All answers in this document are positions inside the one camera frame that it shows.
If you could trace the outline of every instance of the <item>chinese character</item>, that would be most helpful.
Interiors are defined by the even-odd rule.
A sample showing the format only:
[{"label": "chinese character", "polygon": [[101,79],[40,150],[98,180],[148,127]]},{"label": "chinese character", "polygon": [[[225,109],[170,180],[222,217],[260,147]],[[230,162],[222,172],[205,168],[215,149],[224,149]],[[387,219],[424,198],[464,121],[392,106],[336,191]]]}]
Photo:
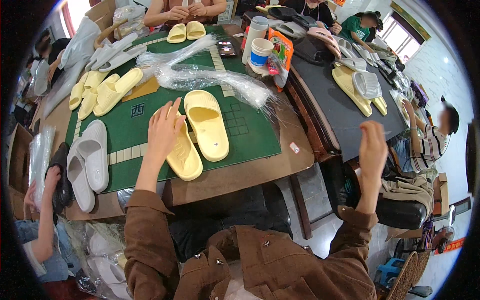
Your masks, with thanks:
[{"label": "chinese character", "polygon": [[130,115],[130,119],[142,116],[144,114],[144,107],[145,102],[132,106],[132,114]]}]

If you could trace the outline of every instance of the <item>paper cup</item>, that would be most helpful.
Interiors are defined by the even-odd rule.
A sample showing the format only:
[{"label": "paper cup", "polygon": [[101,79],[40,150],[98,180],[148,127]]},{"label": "paper cup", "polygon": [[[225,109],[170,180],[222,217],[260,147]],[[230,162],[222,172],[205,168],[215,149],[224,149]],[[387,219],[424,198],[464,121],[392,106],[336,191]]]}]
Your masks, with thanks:
[{"label": "paper cup", "polygon": [[256,38],[252,41],[252,54],[250,55],[250,61],[254,66],[262,67],[265,65],[267,58],[272,51],[272,42],[264,38]]}]

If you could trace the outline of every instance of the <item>green t-shirt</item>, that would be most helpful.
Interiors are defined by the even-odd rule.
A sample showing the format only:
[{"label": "green t-shirt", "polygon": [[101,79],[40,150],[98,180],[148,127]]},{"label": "green t-shirt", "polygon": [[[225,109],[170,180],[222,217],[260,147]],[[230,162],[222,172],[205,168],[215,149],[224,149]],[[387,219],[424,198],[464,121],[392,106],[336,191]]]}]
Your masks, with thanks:
[{"label": "green t-shirt", "polygon": [[351,32],[357,33],[357,36],[362,40],[365,39],[370,34],[370,29],[363,28],[360,26],[361,18],[356,16],[350,16],[342,23],[342,31],[338,34],[339,37],[342,37],[349,41],[350,43],[355,43],[355,40],[352,38]]}]

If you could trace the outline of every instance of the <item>striped shirt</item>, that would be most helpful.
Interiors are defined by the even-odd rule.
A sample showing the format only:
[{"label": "striped shirt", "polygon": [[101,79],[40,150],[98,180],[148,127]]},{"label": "striped shirt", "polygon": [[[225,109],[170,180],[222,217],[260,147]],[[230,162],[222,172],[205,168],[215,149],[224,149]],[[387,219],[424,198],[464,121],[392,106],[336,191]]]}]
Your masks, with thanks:
[{"label": "striped shirt", "polygon": [[420,139],[420,153],[413,155],[410,143],[410,162],[416,173],[431,167],[444,154],[446,139],[447,137],[438,131],[438,127],[425,125],[423,137]]}]

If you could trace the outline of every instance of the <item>blue stool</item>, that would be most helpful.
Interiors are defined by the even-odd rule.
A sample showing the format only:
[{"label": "blue stool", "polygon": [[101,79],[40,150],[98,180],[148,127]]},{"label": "blue stool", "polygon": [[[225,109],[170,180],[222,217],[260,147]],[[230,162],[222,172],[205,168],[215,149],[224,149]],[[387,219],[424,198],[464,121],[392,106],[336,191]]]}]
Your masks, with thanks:
[{"label": "blue stool", "polygon": [[390,278],[398,276],[404,263],[405,263],[404,259],[392,257],[386,264],[379,265],[377,270],[382,272],[382,276],[380,278],[380,284],[386,287],[387,282]]}]

